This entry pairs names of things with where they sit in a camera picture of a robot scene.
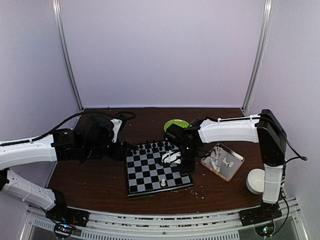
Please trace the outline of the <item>white chess piece tall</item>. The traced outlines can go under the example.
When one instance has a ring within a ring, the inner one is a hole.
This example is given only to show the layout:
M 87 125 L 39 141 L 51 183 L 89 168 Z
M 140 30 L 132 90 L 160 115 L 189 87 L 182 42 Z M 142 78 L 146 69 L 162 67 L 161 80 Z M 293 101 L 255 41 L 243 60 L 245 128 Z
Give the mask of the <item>white chess piece tall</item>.
M 161 185 L 162 187 L 165 187 L 165 186 L 166 186 L 166 180 L 165 180 L 164 178 L 161 180 L 160 185 Z

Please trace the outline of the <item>black white chessboard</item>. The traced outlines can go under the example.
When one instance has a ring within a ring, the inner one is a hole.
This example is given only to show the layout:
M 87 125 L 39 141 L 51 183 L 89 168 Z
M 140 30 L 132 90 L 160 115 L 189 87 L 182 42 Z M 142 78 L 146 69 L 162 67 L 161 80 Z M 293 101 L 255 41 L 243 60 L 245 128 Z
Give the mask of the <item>black white chessboard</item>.
M 189 173 L 180 173 L 178 165 L 160 164 L 162 154 L 178 147 L 167 142 L 146 142 L 134 146 L 125 160 L 127 197 L 151 195 L 163 191 L 178 190 L 194 186 Z M 161 186 L 165 179 L 166 186 Z

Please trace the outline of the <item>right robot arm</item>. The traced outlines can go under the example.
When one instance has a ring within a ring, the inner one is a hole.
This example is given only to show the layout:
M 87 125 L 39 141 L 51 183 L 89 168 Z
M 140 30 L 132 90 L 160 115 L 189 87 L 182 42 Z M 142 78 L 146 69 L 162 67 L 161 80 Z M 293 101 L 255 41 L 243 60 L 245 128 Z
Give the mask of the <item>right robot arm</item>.
M 172 124 L 167 128 L 165 138 L 178 149 L 163 154 L 161 162 L 176 163 L 186 173 L 195 171 L 195 157 L 204 144 L 219 141 L 258 143 L 265 177 L 264 204 L 257 208 L 256 216 L 266 221 L 276 212 L 286 164 L 287 134 L 271 110 L 263 109 L 259 114 L 245 117 L 195 119 L 185 128 Z

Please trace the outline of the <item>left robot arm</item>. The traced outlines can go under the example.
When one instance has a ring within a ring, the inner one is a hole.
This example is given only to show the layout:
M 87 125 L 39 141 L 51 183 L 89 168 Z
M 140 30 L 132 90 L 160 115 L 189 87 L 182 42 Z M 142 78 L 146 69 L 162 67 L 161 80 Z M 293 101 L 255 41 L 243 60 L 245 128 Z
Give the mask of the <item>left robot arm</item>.
M 34 137 L 0 143 L 0 190 L 32 203 L 57 217 L 61 222 L 72 218 L 62 192 L 44 188 L 30 182 L 12 167 L 37 162 L 63 162 L 77 160 L 83 165 L 87 160 L 108 157 L 123 161 L 131 148 L 120 142 L 118 135 L 128 120 L 134 119 L 130 111 L 116 115 L 105 112 L 90 113 L 85 125 L 79 130 L 62 128 L 58 124 L 48 132 Z

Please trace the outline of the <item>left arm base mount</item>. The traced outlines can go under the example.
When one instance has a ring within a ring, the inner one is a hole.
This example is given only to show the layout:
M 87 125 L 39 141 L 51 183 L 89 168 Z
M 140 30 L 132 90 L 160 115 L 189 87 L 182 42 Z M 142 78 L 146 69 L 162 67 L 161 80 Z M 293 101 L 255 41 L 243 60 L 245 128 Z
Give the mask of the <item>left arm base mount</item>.
M 67 239 L 77 230 L 77 227 L 86 227 L 90 215 L 88 211 L 73 208 L 67 208 L 62 216 L 58 216 L 51 210 L 44 210 L 44 213 L 54 223 L 53 233 L 58 239 Z

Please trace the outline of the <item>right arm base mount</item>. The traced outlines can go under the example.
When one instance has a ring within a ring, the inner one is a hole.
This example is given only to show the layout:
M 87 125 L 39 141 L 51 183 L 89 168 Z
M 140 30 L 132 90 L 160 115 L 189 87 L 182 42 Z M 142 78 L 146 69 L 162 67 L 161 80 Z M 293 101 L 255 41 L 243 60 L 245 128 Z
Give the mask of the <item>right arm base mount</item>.
M 255 233 L 262 238 L 271 237 L 276 232 L 275 219 L 282 216 L 281 210 L 272 212 L 262 207 L 241 210 L 239 218 L 243 227 L 254 226 Z

